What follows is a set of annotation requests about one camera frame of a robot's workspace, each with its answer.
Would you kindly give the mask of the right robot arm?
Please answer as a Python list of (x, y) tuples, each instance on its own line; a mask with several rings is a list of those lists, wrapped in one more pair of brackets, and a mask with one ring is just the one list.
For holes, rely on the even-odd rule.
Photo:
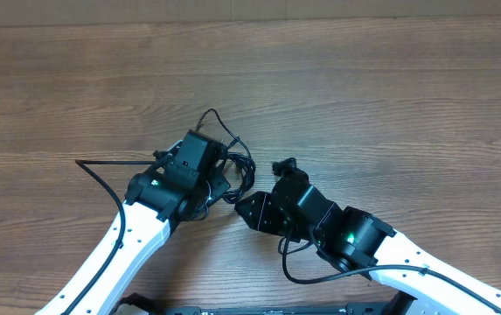
[(361, 275), (398, 291), (385, 314), (501, 314), (501, 290), (456, 269), (417, 246), (371, 213), (324, 197), (293, 158), (273, 164), (271, 192), (256, 192), (235, 210), (253, 230), (289, 243), (307, 241), (336, 274), (314, 284)]

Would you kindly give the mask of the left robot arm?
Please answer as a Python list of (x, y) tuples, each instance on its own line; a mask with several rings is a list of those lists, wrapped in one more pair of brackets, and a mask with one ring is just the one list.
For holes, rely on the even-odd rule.
[(203, 220), (229, 189), (227, 147), (195, 130), (130, 181), (118, 213), (42, 314), (109, 314), (146, 261), (185, 221)]

